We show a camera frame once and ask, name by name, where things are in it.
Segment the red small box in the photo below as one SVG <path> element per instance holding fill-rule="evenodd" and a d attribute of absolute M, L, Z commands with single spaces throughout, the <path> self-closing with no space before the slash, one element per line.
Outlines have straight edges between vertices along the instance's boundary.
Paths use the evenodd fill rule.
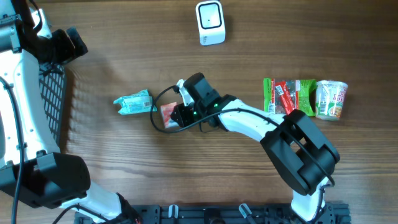
<path fill-rule="evenodd" d="M 175 106 L 177 106 L 177 102 L 162 105 L 160 107 L 160 113 L 162 115 L 162 120 L 165 129 L 176 128 L 178 126 L 178 123 L 171 118 L 171 114 Z"/>

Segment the teal tissue pack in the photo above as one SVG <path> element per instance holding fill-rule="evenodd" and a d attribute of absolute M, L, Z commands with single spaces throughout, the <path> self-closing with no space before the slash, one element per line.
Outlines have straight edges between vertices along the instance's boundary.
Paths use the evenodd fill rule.
<path fill-rule="evenodd" d="M 118 111 L 121 115 L 146 113 L 150 112 L 152 108 L 152 97 L 148 90 L 141 90 L 132 95 L 121 96 L 114 100 L 113 104 L 121 106 Z M 153 106 L 153 112 L 155 111 L 157 111 L 157 107 Z"/>

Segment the red snack stick packet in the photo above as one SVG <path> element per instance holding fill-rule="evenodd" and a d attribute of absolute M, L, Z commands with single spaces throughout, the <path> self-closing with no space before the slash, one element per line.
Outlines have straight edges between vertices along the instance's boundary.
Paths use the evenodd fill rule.
<path fill-rule="evenodd" d="M 290 95 L 290 91 L 287 87 L 285 81 L 277 82 L 275 84 L 275 90 L 279 96 L 280 101 L 282 102 L 282 106 L 285 109 L 286 114 L 290 114 L 295 109 L 295 105 L 293 99 Z"/>

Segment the green gummy candy bag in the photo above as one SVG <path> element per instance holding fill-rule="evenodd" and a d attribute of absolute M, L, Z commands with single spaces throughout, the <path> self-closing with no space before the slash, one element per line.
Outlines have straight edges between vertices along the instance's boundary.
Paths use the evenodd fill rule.
<path fill-rule="evenodd" d="M 295 109 L 303 111 L 308 116 L 315 112 L 310 97 L 315 90 L 315 80 L 287 80 L 276 78 L 263 79 L 264 111 L 272 114 L 286 114 L 282 102 L 275 90 L 277 82 L 285 81 L 293 99 Z"/>

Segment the instant noodle cup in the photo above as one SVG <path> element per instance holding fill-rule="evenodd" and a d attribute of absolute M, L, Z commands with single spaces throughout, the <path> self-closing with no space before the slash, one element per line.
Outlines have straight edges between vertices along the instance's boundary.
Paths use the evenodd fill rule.
<path fill-rule="evenodd" d="M 320 80 L 316 82 L 316 85 L 316 118 L 338 121 L 341 118 L 348 85 L 334 80 Z"/>

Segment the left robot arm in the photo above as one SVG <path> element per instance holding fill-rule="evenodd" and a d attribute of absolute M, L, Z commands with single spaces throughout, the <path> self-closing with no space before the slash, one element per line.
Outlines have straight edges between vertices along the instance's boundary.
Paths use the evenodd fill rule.
<path fill-rule="evenodd" d="M 1 2 L 1 190 L 13 198 L 12 222 L 19 203 L 74 210 L 93 223 L 142 222 L 59 147 L 64 67 L 87 51 L 75 28 L 51 31 L 35 2 Z"/>

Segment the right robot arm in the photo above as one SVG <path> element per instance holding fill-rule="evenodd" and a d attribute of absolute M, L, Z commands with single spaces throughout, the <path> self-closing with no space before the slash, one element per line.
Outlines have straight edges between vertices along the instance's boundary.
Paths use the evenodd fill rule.
<path fill-rule="evenodd" d="M 335 185 L 331 175 L 340 155 L 303 111 L 270 114 L 235 96 L 221 96 L 202 73 L 179 80 L 173 89 L 183 102 L 175 107 L 171 119 L 182 129 L 208 123 L 259 142 L 293 190 L 295 216 L 306 223 L 320 218 L 325 190 Z"/>

